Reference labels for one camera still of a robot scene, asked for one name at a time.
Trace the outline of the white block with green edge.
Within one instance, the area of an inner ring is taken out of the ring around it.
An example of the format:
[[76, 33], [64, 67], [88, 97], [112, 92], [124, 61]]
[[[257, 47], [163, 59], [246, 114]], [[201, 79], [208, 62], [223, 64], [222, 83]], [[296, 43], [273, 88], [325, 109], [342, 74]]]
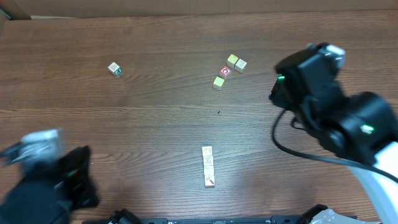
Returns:
[[203, 165], [213, 166], [214, 165], [213, 156], [203, 156]]

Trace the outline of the yellow top wooden block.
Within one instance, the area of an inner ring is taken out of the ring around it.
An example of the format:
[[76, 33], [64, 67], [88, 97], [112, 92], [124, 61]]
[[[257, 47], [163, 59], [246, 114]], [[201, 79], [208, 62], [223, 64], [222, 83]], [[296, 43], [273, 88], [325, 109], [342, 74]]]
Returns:
[[213, 165], [208, 165], [204, 166], [204, 175], [214, 175], [214, 166]]

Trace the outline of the white block with red stroke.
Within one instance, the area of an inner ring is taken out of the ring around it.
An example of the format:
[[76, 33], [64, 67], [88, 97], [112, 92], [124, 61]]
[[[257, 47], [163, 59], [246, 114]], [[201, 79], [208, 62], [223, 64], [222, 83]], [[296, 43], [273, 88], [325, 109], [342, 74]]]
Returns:
[[205, 176], [205, 187], [214, 187], [214, 186], [215, 186], [214, 175], [206, 175]]

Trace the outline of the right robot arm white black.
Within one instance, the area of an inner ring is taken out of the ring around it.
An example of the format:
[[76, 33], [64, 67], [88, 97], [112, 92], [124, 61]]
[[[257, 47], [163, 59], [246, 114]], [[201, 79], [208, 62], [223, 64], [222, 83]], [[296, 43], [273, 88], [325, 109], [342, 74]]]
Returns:
[[334, 158], [289, 149], [288, 153], [348, 167], [381, 223], [397, 222], [397, 116], [381, 96], [346, 96], [336, 77], [345, 51], [326, 42], [309, 45], [275, 66], [271, 102], [291, 111], [293, 128], [306, 131]]

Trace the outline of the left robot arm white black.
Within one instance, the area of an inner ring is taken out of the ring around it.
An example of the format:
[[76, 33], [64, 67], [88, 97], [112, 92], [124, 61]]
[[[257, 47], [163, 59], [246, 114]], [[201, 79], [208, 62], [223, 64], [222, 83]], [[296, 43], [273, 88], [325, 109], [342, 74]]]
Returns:
[[1, 204], [1, 223], [70, 223], [100, 199], [89, 175], [91, 149], [78, 147], [53, 164], [33, 166]]

